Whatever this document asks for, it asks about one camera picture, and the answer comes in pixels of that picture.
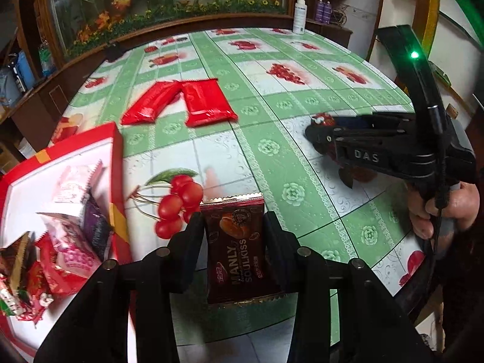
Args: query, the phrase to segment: human hand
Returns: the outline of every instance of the human hand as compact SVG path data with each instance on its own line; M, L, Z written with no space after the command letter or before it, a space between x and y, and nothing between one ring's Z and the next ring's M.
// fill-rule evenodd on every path
M430 215L437 216L435 199L427 203L411 184L408 187L408 210L413 231L424 240L431 239L434 235L434 226L430 221ZM442 217L455 218L459 231L469 229L476 220L479 212L479 191L474 184L460 183L460 188L450 192L449 206L442 210Z

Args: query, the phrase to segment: white bottle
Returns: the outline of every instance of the white bottle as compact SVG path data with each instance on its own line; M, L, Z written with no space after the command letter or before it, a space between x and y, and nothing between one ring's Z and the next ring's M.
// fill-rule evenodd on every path
M292 28L294 34L304 34L304 30L306 29L306 15L306 2L305 0L299 0L296 3L296 9L294 10L294 25Z

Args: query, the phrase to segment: table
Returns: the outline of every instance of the table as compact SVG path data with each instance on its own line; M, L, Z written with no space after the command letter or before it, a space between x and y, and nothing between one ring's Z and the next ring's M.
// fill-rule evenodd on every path
M269 74L273 64L284 65L299 80ZM156 80L209 77L219 79L239 115L237 123L187 128L180 99L154 125L119 125L122 113ZM98 79L95 86L88 84L93 79ZM196 172L206 198L261 191L266 208L301 245L327 259L364 259L394 295L421 259L409 233L403 182L378 175L349 189L338 177L338 165L303 135L314 113L354 116L374 110L413 108L391 80L349 50L310 31L296 36L280 29L234 28L154 41L114 63L104 62L64 116L82 117L79 131L118 123L126 197L170 168ZM168 190L147 192L159 196ZM134 260L168 243L154 233L155 219L149 215L155 214L152 204L137 208L131 199L126 202ZM190 289L171 297L181 361L285 362L297 296L243 308L208 307L206 249L205 241ZM336 291L331 304L333 344L339 340Z

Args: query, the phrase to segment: purple bottle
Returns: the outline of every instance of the purple bottle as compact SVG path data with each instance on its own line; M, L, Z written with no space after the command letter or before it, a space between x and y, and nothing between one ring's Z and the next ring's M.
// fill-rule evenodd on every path
M322 21L323 23L327 25L330 23L331 13L332 13L331 3L328 1L327 3L324 3L323 21Z
M323 22L323 13L324 13L324 2L323 2L323 0L319 0L318 4L316 5L316 16L315 16L314 20L322 23Z

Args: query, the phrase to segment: metal screw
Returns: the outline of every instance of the metal screw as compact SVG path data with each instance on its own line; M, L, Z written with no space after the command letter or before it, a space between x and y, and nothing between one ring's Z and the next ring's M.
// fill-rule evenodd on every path
M156 250L156 255L161 258L167 257L168 255L170 255L170 249L168 247L160 247L158 248L158 250Z
M116 265L118 264L118 261L115 259L108 259L107 261L103 262L103 268L106 270L113 270Z
M298 254L301 257L308 257L311 255L311 249L307 247L299 247L298 248Z
M365 263L359 258L352 259L352 265L357 269L363 269L365 267Z

